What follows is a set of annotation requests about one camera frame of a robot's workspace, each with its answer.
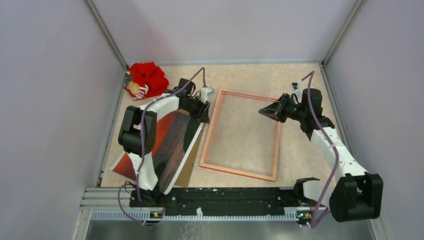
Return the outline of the red wooden picture frame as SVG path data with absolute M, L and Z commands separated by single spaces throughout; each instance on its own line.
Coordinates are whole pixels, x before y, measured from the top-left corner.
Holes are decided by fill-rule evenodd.
M 233 175 L 275 182 L 281 126 L 259 114 L 277 97 L 221 89 L 205 137 L 199 165 Z

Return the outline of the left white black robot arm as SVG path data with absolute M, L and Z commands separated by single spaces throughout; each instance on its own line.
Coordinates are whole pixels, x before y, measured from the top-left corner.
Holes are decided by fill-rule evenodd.
M 199 123 L 209 123 L 208 98 L 215 90 L 203 86 L 198 93 L 192 93 L 195 84 L 185 78 L 179 85 L 166 90 L 159 97 L 141 106 L 126 108 L 118 134 L 118 143 L 129 155 L 134 173 L 137 198 L 149 207 L 160 202 L 160 193 L 155 190 L 158 177 L 154 170 L 152 151 L 156 143 L 157 123 L 168 114 L 184 110 Z

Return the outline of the sunset landscape photo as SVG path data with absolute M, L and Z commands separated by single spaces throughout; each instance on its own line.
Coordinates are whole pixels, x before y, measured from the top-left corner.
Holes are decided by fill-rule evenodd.
M 184 110 L 169 113 L 157 123 L 156 141 L 151 153 L 162 194 L 170 192 L 186 161 L 196 156 L 191 151 L 199 146 L 198 137 L 203 126 Z M 113 143 L 106 169 L 103 187 L 119 187 L 126 181 L 136 183 L 132 161 L 117 141 Z

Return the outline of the brown fibreboard backing board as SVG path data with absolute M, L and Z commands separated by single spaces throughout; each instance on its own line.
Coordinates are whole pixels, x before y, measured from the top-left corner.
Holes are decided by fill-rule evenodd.
M 184 120 L 184 139 L 183 139 L 183 150 L 184 158 L 181 160 L 178 173 L 175 174 L 174 187 L 176 188 L 187 188 L 190 185 L 190 181 L 196 168 L 196 161 L 198 152 L 200 149 L 200 143 L 202 140 L 204 124 L 196 121 L 188 115 L 188 112 L 179 111 Z

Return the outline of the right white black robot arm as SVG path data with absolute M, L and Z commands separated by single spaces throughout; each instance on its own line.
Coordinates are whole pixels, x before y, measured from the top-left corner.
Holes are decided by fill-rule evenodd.
M 369 173 L 350 153 L 340 139 L 335 125 L 322 114 L 323 96 L 315 88 L 304 89 L 301 100 L 296 94 L 284 93 L 272 104 L 259 109 L 259 114 L 279 123 L 291 119 L 319 150 L 331 173 L 326 181 L 302 178 L 296 182 L 293 200 L 307 206 L 312 200 L 339 223 L 377 219 L 381 215 L 384 181 Z

